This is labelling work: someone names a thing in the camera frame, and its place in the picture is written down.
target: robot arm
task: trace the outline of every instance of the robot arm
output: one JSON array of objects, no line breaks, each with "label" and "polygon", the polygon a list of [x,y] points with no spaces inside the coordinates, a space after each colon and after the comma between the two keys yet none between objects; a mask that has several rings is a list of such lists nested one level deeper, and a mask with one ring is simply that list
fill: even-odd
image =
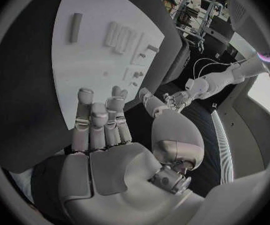
[{"label": "robot arm", "polygon": [[172,96],[164,95],[168,107],[178,112],[191,104],[195,99],[206,99],[223,90],[229,84],[242,83],[245,78],[257,76],[267,72],[265,66],[257,55],[243,62],[234,63],[224,72],[212,72],[195,80],[189,79],[186,90]]}]

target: robotic forearm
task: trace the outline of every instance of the robotic forearm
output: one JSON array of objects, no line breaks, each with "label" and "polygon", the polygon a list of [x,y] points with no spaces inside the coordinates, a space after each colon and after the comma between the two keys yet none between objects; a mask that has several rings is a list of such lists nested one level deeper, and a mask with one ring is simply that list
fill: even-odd
[{"label": "robotic forearm", "polygon": [[245,78],[267,72],[261,60],[255,55],[242,64],[233,63],[224,72],[212,72],[195,80],[189,79],[186,90],[172,96],[164,95],[168,107],[178,112],[195,99],[206,99],[223,90],[229,84],[242,83]]}]

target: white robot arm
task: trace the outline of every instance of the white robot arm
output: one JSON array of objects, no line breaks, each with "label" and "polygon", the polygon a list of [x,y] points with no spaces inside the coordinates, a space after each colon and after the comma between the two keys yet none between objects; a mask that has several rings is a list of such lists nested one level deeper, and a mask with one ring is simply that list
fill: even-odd
[{"label": "white robot arm", "polygon": [[195,99],[206,99],[223,90],[229,84],[242,83],[245,78],[267,72],[266,67],[257,55],[242,64],[233,63],[224,72],[212,72],[195,80],[189,79],[186,90],[172,96],[164,95],[166,105],[177,112],[191,104]]}]

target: pink light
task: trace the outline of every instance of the pink light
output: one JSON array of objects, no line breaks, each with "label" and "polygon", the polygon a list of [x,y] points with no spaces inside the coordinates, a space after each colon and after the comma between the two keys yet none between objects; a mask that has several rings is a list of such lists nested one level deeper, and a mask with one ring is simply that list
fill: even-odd
[{"label": "pink light", "polygon": [[259,57],[262,61],[270,63],[270,57],[261,55],[261,54],[259,54],[259,53],[257,53],[257,55],[258,55],[258,57]]}]

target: dark floor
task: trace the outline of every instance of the dark floor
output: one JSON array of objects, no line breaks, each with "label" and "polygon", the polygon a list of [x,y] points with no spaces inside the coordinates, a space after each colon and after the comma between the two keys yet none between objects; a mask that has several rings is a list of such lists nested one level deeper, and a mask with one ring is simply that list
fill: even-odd
[{"label": "dark floor", "polygon": [[[179,87],[171,82],[160,86],[155,95],[162,99],[164,93],[173,94],[180,90]],[[181,113],[195,123],[204,140],[204,160],[200,167],[187,174],[192,177],[189,188],[196,194],[205,197],[213,187],[220,184],[219,150],[211,114],[196,101],[193,101]],[[141,143],[151,150],[153,118],[146,112],[143,104],[139,104],[127,111],[125,117],[133,141]]]}]

